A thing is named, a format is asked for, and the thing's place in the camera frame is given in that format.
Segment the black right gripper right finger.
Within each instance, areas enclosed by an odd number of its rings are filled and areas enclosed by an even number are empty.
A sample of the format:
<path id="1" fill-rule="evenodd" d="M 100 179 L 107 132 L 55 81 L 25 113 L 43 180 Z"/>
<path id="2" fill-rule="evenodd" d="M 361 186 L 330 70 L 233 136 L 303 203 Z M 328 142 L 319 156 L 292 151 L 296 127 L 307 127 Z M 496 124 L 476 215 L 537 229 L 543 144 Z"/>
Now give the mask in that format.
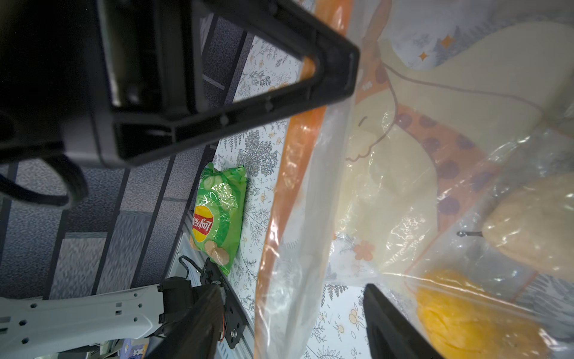
<path id="1" fill-rule="evenodd" d="M 373 359 L 442 359 L 374 284 L 365 286 L 363 309 Z"/>

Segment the clear orange zip-top bag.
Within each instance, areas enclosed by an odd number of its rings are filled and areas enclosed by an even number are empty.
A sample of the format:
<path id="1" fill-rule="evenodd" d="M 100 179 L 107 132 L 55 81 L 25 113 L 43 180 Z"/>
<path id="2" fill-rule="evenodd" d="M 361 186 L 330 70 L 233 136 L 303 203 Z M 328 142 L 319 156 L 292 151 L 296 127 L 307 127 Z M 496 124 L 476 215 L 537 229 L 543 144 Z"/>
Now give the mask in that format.
<path id="1" fill-rule="evenodd" d="M 350 1 L 360 48 L 339 166 L 330 263 L 374 284 L 431 344 L 416 293 L 459 272 L 573 356 L 573 282 L 479 232 L 520 187 L 573 173 L 571 1 Z"/>

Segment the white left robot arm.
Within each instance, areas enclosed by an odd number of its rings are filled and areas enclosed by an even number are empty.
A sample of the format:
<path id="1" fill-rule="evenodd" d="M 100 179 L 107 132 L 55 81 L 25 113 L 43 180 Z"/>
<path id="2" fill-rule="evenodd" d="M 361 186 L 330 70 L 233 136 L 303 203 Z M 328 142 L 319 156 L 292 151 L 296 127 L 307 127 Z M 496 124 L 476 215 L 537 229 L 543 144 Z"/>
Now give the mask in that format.
<path id="1" fill-rule="evenodd" d="M 299 83 L 210 108 L 200 87 L 198 13 L 207 8 L 300 58 Z M 1 195 L 73 209 L 88 197 L 83 165 L 129 168 L 348 99 L 359 49 L 346 37 L 350 1 L 3 1 L 1 163 L 45 164 L 62 195 L 1 178 Z M 215 350 L 223 305 L 208 287 L 165 285 L 83 299 L 2 299 L 3 358 L 33 358 L 168 323 L 161 358 Z"/>

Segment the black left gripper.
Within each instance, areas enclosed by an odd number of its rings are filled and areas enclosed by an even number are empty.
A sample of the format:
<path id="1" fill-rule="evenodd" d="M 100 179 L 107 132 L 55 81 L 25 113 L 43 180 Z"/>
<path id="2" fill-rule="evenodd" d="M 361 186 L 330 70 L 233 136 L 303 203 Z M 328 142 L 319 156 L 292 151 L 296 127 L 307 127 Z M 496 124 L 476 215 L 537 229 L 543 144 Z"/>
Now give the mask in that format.
<path id="1" fill-rule="evenodd" d="M 3 1 L 1 161 L 125 168 L 192 147 L 187 1 Z"/>

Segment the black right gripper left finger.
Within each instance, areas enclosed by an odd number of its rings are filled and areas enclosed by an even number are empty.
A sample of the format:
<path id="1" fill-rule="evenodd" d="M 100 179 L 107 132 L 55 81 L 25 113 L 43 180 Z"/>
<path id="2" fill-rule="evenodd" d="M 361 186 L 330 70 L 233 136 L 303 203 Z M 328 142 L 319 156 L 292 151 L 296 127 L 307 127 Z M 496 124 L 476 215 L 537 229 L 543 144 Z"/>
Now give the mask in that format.
<path id="1" fill-rule="evenodd" d="M 147 358 L 213 358 L 224 331 L 224 299 L 216 284 L 160 284 L 161 308 L 153 318 L 158 328 L 152 336 L 163 336 Z"/>

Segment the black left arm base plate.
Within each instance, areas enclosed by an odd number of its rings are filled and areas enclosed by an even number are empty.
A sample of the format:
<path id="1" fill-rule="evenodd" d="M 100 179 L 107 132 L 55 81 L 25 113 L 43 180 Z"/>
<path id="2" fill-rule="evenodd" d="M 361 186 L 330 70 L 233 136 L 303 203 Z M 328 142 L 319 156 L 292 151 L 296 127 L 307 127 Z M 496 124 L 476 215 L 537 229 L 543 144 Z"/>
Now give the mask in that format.
<path id="1" fill-rule="evenodd" d="M 224 334 L 225 341 L 231 349 L 237 347 L 243 340 L 244 331 L 248 327 L 248 318 L 242 307 L 239 297 L 230 286 L 226 275 L 219 266 L 206 259 L 203 266 L 203 274 L 200 275 L 200 282 L 203 285 L 216 284 L 220 287 L 221 296 L 224 302 Z"/>

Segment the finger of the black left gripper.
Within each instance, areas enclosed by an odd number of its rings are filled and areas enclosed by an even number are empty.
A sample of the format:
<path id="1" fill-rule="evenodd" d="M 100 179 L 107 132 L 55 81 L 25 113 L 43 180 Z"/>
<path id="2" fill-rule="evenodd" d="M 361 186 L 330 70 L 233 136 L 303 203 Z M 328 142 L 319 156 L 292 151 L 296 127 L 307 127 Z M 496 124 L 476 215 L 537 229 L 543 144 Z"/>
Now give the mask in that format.
<path id="1" fill-rule="evenodd" d="M 145 1 L 136 26 L 145 36 L 143 98 L 116 109 L 118 158 L 143 165 L 351 96 L 359 49 L 292 1 Z M 206 9 L 312 64 L 293 85 L 212 108 L 203 94 L 199 13 Z M 140 21 L 149 17 L 150 26 Z"/>

